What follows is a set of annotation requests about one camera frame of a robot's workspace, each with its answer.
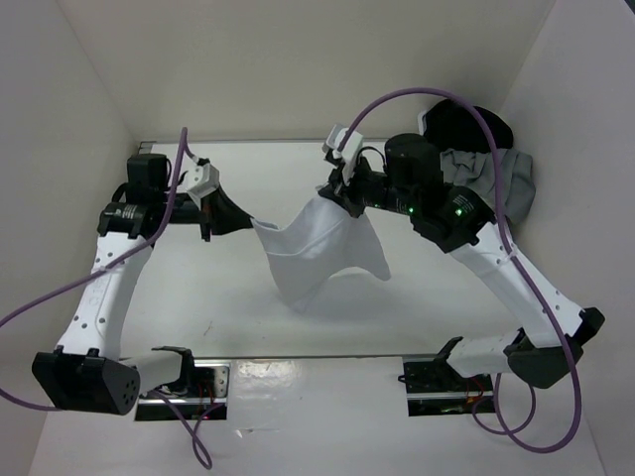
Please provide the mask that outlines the white skirt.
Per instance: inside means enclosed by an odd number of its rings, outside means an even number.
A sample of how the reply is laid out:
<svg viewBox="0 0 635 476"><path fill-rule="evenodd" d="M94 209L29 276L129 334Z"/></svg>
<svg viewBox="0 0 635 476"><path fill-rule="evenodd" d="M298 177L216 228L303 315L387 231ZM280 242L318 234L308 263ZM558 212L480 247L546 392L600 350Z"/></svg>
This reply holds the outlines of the white skirt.
<svg viewBox="0 0 635 476"><path fill-rule="evenodd" d="M354 218L334 201L315 196L281 228L251 220L282 301L305 310L336 273L359 268L380 281L391 271L376 231L366 215Z"/></svg>

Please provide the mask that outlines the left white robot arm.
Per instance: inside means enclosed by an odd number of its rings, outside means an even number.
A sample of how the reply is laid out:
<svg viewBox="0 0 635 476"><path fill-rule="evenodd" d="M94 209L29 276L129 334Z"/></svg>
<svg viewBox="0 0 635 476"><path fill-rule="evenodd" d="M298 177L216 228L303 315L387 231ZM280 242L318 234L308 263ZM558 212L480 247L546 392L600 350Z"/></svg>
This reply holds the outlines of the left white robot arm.
<svg viewBox="0 0 635 476"><path fill-rule="evenodd" d="M93 273L74 316L54 351L40 352L32 373L54 407L126 415L137 399L165 387L185 396L196 387L194 358L185 347L160 346L124 359L120 344L135 287L165 223L195 224L203 241L249 229L251 217L219 183L207 159L176 176L184 191L170 193L173 174L161 154L128 159L127 180L101 211Z"/></svg>

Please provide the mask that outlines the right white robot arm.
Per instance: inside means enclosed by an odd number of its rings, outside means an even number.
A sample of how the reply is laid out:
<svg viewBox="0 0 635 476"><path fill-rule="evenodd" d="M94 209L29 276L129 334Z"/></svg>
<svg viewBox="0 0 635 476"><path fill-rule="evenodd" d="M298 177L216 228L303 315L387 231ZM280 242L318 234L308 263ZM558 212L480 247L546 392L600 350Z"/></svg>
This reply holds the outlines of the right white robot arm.
<svg viewBox="0 0 635 476"><path fill-rule="evenodd" d="M435 146L418 134L397 135L384 146L380 172L371 169L360 139L343 152L332 138L322 148L334 169L320 196L354 218L368 208L407 216L416 233L468 268L520 323L501 336L452 339L434 368L440 386L455 390L468 377L512 373L548 389L569 373L603 314L565 297L502 239L493 209L471 189L445 181Z"/></svg>

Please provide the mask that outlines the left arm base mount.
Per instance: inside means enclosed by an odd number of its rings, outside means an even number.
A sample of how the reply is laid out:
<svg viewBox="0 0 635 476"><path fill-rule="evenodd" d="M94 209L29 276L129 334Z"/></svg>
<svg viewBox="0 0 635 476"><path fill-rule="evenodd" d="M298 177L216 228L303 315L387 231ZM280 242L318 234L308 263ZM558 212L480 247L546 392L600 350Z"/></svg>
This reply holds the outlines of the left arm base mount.
<svg viewBox="0 0 635 476"><path fill-rule="evenodd" d="M226 420L227 399L231 363L229 360L197 358L194 373L187 387L162 385L155 389L166 397L191 422L203 420ZM142 395L135 410L135 421L169 421L177 416L160 398Z"/></svg>

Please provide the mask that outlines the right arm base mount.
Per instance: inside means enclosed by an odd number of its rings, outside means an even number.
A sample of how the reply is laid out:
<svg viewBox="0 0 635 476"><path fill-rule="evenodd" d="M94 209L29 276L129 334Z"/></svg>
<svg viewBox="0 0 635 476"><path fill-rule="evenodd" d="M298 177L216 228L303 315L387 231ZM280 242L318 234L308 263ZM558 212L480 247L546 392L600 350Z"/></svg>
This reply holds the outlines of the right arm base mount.
<svg viewBox="0 0 635 476"><path fill-rule="evenodd" d="M441 360L411 359L403 361L398 381L405 388L410 417L467 415L478 403L478 412L494 412L489 375L464 378Z"/></svg>

